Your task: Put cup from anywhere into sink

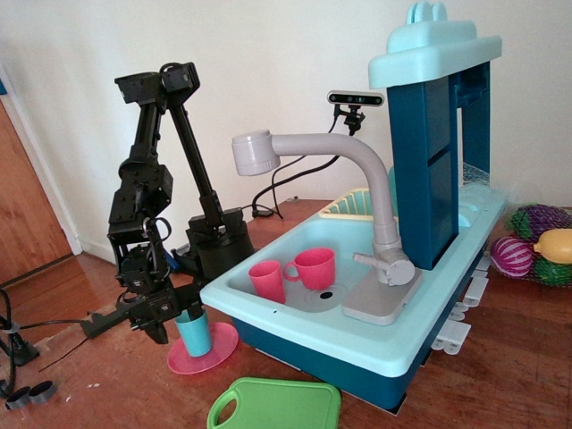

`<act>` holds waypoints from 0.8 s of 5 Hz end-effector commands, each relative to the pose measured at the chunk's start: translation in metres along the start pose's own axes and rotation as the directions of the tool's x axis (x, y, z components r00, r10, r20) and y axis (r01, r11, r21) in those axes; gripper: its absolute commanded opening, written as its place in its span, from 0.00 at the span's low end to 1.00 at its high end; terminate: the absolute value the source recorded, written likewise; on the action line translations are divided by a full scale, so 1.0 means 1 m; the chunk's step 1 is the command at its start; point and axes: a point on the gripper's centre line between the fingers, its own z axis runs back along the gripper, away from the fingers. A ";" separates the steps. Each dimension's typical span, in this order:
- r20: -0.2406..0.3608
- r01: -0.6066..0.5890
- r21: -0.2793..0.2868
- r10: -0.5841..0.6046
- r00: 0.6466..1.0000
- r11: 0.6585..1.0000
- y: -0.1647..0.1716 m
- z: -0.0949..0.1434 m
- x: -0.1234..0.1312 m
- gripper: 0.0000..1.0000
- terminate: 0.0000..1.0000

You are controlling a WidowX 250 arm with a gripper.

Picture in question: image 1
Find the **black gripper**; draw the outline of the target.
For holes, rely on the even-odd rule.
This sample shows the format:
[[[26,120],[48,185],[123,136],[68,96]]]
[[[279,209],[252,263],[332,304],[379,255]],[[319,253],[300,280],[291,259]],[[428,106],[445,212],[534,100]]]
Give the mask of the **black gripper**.
[[[117,305],[128,306],[128,319],[134,330],[143,330],[156,344],[168,344],[164,322],[172,320],[187,310],[189,320],[198,320],[204,314],[197,285],[183,285],[156,291],[150,295],[123,292]]]

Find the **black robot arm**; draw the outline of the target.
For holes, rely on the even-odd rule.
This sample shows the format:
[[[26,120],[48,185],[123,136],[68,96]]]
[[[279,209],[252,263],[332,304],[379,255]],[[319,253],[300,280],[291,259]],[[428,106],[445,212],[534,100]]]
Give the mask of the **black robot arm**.
[[[182,313],[204,314],[199,292],[212,280],[254,254],[243,211],[224,210],[208,178],[189,122],[185,102],[200,86],[194,63],[168,63],[149,71],[115,79],[125,103],[139,106],[139,122],[128,158],[118,174],[107,237],[117,267],[116,279],[132,305],[126,317],[157,344],[168,336],[164,322]],[[172,266],[158,224],[172,201],[173,178],[158,161],[157,144],[164,114],[170,114],[197,185],[202,214],[189,220],[189,248],[175,256],[192,282],[174,287]]]

